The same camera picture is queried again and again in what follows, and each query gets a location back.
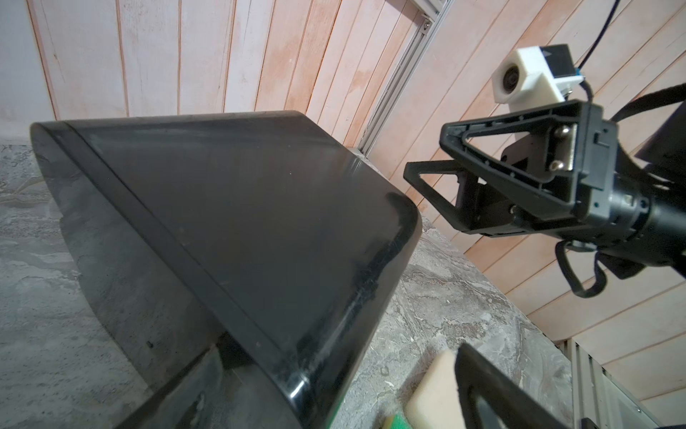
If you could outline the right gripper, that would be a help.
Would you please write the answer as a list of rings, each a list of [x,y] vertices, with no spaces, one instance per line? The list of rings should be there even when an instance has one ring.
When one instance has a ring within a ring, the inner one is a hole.
[[[618,247],[651,234],[650,188],[617,171],[618,127],[598,105],[567,101],[446,123],[452,161],[407,163],[404,179],[459,232],[546,234]],[[423,178],[452,175],[454,203]]]

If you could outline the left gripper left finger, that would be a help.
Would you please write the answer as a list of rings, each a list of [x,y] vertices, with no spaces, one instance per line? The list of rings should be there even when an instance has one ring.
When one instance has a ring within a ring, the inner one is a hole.
[[[220,400],[224,368],[214,344],[193,359],[120,428],[209,428]]]

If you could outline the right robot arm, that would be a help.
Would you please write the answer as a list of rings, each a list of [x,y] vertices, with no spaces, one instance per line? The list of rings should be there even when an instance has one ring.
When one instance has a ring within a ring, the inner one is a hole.
[[[446,123],[439,145],[447,159],[410,162],[405,180],[459,232],[556,238],[576,296],[648,266],[684,272],[684,85],[610,119],[571,100]]]

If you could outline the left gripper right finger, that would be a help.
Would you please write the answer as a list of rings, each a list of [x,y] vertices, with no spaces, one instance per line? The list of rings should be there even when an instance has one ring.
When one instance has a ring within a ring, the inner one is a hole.
[[[458,349],[455,376],[467,428],[565,426],[467,343]]]

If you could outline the black drawer cabinet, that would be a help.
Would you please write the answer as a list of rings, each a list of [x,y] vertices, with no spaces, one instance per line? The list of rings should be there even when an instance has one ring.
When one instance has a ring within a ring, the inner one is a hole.
[[[403,192],[295,111],[34,123],[30,142],[80,287],[153,394],[215,344],[210,427],[332,425],[422,233]]]

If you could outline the green yellow sponge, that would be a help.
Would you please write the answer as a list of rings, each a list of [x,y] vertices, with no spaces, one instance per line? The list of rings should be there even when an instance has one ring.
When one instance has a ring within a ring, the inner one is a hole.
[[[394,414],[383,420],[381,429],[412,429],[412,427],[401,414]]]

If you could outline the beige sponge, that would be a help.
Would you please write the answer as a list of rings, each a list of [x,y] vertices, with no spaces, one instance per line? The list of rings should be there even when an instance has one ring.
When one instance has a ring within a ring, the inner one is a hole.
[[[432,361],[404,412],[414,429],[465,428],[458,396],[457,356],[444,350]]]

